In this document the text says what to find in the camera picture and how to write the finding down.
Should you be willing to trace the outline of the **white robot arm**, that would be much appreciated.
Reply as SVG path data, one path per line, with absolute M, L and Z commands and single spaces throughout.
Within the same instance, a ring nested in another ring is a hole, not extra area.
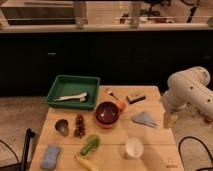
M 165 128 L 173 126 L 178 118 L 176 112 L 188 104 L 213 120 L 213 90 L 207 88 L 210 79 L 208 70 L 200 66 L 173 73 L 168 78 L 168 90 L 161 98 L 165 109 L 163 123 Z

